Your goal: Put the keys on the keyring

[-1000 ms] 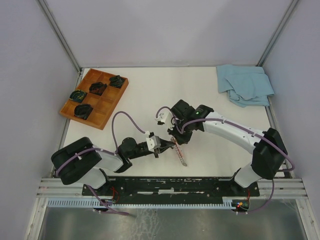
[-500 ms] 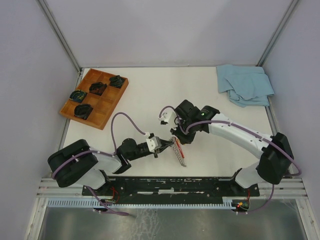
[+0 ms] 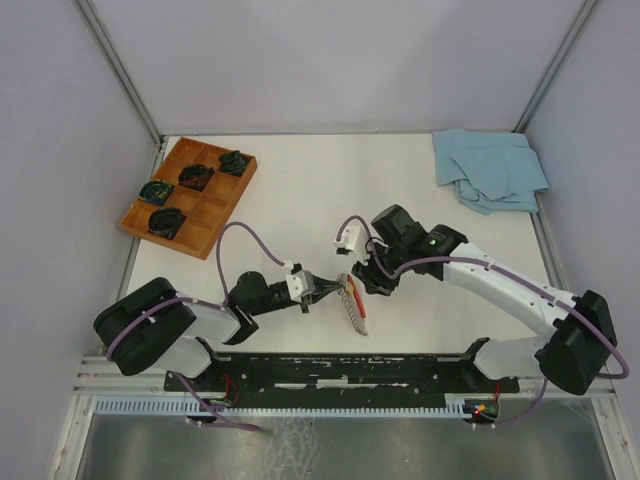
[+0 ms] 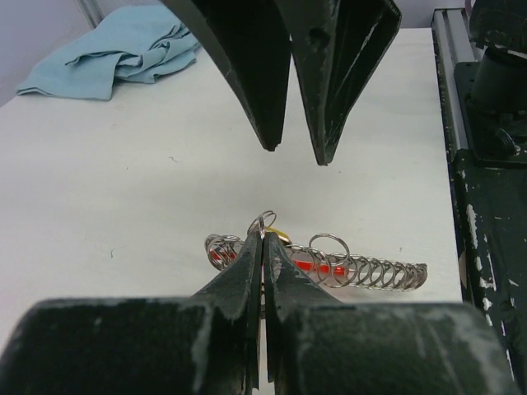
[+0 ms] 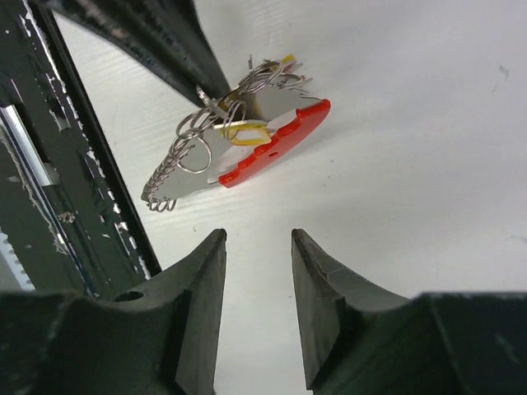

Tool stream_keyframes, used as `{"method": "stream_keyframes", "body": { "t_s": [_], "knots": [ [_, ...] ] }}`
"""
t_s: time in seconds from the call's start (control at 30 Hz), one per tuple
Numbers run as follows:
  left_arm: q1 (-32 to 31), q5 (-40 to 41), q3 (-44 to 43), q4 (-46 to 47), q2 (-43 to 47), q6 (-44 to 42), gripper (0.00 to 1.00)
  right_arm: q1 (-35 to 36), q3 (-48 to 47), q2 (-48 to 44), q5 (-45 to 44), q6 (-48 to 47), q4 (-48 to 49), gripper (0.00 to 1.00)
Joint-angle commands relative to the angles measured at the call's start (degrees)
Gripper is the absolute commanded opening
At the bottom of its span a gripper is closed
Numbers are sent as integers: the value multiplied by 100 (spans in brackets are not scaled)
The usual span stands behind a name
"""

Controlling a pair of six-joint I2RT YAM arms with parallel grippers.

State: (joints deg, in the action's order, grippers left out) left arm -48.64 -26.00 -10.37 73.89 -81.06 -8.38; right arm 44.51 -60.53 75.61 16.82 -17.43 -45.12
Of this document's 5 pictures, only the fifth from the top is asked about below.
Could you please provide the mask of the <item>silver key with yellow tag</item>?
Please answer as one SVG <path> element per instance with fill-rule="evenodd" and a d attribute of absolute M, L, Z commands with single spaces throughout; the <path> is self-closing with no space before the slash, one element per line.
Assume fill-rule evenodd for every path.
<path fill-rule="evenodd" d="M 234 146 L 258 146 L 271 142 L 268 124 L 264 121 L 235 121 L 217 125 L 216 129 Z"/>

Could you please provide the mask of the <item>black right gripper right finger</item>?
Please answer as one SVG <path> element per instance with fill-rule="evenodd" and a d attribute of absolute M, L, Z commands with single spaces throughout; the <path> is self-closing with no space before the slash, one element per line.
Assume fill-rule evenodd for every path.
<path fill-rule="evenodd" d="M 291 233 L 305 385 L 314 394 L 523 394 L 526 295 L 405 298 Z"/>

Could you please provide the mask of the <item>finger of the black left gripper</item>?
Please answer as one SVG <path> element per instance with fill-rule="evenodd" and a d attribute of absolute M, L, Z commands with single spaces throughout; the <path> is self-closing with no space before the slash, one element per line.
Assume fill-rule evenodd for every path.
<path fill-rule="evenodd" d="M 203 32 L 194 2 L 160 0 L 153 1 L 152 7 L 168 34 L 165 65 L 174 78 L 171 85 L 187 99 L 197 99 L 198 88 L 213 99 L 227 95 L 231 88 Z"/>
<path fill-rule="evenodd" d="M 54 1 L 53 10 L 109 41 L 175 90 L 171 85 L 174 78 L 165 65 L 169 59 L 168 34 L 152 2 Z M 198 107 L 203 105 L 199 97 L 187 100 Z"/>

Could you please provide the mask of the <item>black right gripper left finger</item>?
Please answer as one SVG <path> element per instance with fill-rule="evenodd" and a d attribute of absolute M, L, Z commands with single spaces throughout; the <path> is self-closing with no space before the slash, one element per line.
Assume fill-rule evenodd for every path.
<path fill-rule="evenodd" d="M 225 277 L 218 229 L 111 301 L 2 293 L 2 393 L 213 393 Z"/>

